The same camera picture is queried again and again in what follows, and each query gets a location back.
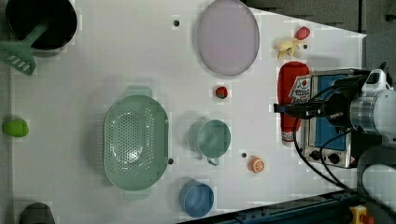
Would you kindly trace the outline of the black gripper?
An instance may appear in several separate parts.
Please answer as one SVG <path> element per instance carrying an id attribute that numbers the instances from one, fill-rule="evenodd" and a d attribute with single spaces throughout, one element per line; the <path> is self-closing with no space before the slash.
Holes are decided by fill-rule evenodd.
<path id="1" fill-rule="evenodd" d="M 313 76 L 314 82 L 318 85 L 317 91 L 325 91 L 323 97 L 317 99 L 320 103 L 318 116 L 325 118 L 335 127 L 351 128 L 350 106 L 352 100 L 361 92 L 366 78 L 366 75 L 348 76 L 345 74 Z M 274 112 L 293 118 L 307 117 L 304 105 L 274 104 Z"/>

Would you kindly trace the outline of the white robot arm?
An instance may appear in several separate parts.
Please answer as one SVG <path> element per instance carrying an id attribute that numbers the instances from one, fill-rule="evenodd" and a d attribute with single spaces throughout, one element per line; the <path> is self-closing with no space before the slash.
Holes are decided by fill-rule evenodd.
<path id="1" fill-rule="evenodd" d="M 395 90 L 381 69 L 337 79 L 308 101 L 275 104 L 274 111 L 297 121 L 324 117 L 345 134 L 356 131 L 395 138 Z"/>

